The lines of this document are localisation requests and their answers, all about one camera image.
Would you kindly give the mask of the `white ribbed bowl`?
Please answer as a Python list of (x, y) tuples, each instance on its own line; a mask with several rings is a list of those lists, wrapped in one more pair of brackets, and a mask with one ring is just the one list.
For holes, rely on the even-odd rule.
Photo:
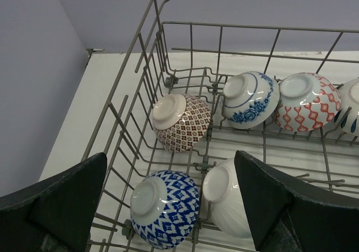
[(206, 174), (202, 194), (210, 203), (210, 219), (221, 231), (241, 239), (252, 237), (233, 158)]

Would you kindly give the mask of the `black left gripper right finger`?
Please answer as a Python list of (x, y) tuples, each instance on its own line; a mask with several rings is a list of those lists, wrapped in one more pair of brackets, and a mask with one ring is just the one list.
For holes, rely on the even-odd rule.
[(358, 199), (279, 171), (245, 151), (234, 165), (257, 251), (358, 251)]

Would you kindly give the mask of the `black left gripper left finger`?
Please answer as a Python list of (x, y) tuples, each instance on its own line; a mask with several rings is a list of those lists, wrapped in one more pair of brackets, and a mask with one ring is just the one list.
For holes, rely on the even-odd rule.
[(1, 251), (85, 251), (106, 171), (97, 153), (1, 197)]

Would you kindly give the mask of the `teal striped bowl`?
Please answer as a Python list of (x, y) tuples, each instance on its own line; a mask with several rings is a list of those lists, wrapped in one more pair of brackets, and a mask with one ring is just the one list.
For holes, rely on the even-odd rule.
[(346, 134), (358, 136), (358, 78), (344, 83), (338, 91), (341, 105), (334, 123)]

